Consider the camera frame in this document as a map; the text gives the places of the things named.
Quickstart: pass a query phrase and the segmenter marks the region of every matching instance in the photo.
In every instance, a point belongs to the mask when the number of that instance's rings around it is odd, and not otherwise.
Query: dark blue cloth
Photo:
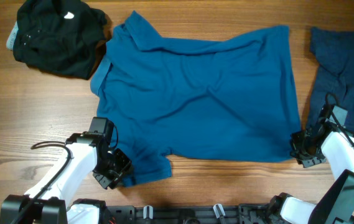
[[[325,95],[331,92],[348,110],[345,126],[354,132],[354,32],[334,32],[314,27],[311,33],[310,51],[320,66],[310,98],[307,127],[316,123],[325,104]]]
[[[300,130],[289,28],[225,42],[161,37],[139,14],[114,28],[91,81],[132,160],[127,186],[171,176],[166,155],[278,162]]]

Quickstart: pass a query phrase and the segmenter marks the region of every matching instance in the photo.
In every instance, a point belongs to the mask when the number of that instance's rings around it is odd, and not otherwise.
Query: black cloth
[[[325,104],[327,92],[336,94],[348,110],[345,126],[354,132],[354,32],[312,28],[310,51],[320,66],[310,98],[307,127],[314,125]]]
[[[74,17],[64,18],[69,12]],[[27,0],[17,12],[14,57],[41,70],[89,79],[106,23],[103,11],[80,0]]]

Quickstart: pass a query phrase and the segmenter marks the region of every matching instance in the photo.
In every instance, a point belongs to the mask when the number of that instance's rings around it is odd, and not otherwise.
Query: folded fabric
[[[91,81],[118,127],[131,186],[171,176],[166,155],[278,162],[300,130],[289,28],[218,42],[161,37],[133,12],[114,28]]]
[[[340,105],[348,110],[345,127],[354,132],[354,32],[311,29],[310,51],[318,68],[310,98],[307,127],[313,126],[325,104],[325,94],[336,94]]]
[[[80,0],[27,0],[7,47],[15,60],[47,72],[89,79],[95,49],[105,40],[105,14]]]

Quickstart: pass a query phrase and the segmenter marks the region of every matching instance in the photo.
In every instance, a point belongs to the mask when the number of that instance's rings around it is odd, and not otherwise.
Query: wood grain
[[[9,194],[23,194],[32,187],[60,154],[56,149],[29,147],[87,130],[98,105],[89,81],[42,73],[14,60],[5,44],[23,0],[12,2],[16,3],[0,1],[0,206]],[[165,37],[226,40],[263,27],[289,25],[302,124],[318,67],[309,52],[310,27],[354,30],[354,1],[93,1],[89,5],[105,11],[113,27],[137,10]],[[265,164],[169,159],[172,178],[106,191],[88,176],[75,198],[102,199],[108,205],[236,205],[265,203],[288,192],[317,202],[333,183],[328,164],[303,169],[293,160]]]

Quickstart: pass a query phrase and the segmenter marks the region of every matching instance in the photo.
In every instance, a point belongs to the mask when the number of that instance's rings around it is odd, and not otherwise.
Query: light blue cloth
[[[279,162],[300,130],[289,28],[224,42],[161,37],[138,13],[114,28],[91,81],[118,127],[131,186],[171,176],[166,155]]]

